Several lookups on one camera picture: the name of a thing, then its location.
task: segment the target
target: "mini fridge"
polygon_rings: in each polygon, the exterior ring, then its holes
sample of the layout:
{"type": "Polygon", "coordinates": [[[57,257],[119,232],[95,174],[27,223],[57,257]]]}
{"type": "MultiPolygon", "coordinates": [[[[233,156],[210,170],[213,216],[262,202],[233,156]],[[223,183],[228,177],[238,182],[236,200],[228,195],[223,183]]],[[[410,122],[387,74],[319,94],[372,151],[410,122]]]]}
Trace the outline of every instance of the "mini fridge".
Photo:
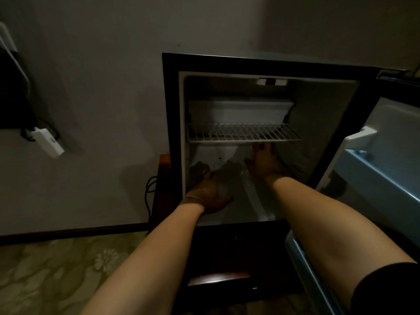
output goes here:
{"type": "MultiPolygon", "coordinates": [[[[199,225],[282,219],[244,165],[274,142],[298,181],[420,246],[420,82],[406,71],[315,59],[163,53],[174,200],[203,170],[235,197],[199,225]]],[[[342,311],[291,232],[286,248],[319,313],[342,311]]]]}

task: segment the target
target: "person's right arm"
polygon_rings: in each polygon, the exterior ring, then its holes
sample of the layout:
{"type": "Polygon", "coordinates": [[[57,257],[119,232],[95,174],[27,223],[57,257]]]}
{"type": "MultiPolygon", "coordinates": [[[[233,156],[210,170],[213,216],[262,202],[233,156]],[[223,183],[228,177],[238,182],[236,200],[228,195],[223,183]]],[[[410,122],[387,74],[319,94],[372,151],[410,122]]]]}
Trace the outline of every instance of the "person's right arm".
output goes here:
{"type": "Polygon", "coordinates": [[[254,145],[251,174],[265,180],[317,272],[350,307],[354,289],[383,266],[415,262],[374,223],[349,206],[284,176],[269,143],[254,145]]]}

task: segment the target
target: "baseboard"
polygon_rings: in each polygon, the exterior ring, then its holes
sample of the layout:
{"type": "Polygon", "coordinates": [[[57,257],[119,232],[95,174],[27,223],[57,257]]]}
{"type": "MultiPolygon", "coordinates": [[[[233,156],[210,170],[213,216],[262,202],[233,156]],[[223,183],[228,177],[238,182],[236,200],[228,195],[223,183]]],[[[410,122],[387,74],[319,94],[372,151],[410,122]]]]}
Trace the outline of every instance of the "baseboard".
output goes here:
{"type": "Polygon", "coordinates": [[[85,227],[81,229],[57,230],[46,232],[32,232],[0,236],[0,246],[19,243],[50,241],[61,238],[80,238],[83,236],[98,236],[149,231],[149,223],[120,224],[116,226],[85,227]]]}

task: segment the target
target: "forearm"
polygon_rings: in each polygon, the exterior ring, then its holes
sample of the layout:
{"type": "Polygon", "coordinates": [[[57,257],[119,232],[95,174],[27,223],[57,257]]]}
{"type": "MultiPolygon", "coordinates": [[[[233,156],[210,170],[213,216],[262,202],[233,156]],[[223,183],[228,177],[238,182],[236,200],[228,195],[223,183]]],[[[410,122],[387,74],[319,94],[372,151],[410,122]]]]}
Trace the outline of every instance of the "forearm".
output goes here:
{"type": "Polygon", "coordinates": [[[179,205],[95,293],[82,314],[169,314],[204,207],[179,205]]]}
{"type": "Polygon", "coordinates": [[[291,178],[266,180],[309,260],[347,306],[363,277],[388,264],[413,262],[349,206],[291,178]]]}

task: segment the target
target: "white cable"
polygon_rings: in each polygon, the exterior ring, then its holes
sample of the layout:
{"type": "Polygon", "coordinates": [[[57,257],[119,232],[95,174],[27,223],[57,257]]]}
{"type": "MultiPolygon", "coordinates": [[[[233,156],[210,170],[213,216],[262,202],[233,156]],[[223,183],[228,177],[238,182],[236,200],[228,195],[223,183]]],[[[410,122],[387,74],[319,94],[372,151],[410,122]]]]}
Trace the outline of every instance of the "white cable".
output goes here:
{"type": "Polygon", "coordinates": [[[29,82],[28,76],[25,74],[24,70],[22,69],[22,67],[20,66],[19,62],[16,60],[16,58],[13,56],[13,54],[9,51],[9,49],[6,46],[6,43],[4,42],[3,38],[1,37],[1,35],[0,35],[0,42],[2,43],[3,47],[6,49],[7,54],[9,54],[9,56],[11,57],[11,59],[13,60],[13,62],[15,62],[16,66],[18,67],[18,69],[22,73],[23,77],[25,78],[26,83],[28,85],[28,90],[26,92],[26,98],[29,98],[29,96],[31,95],[31,83],[29,82]]]}

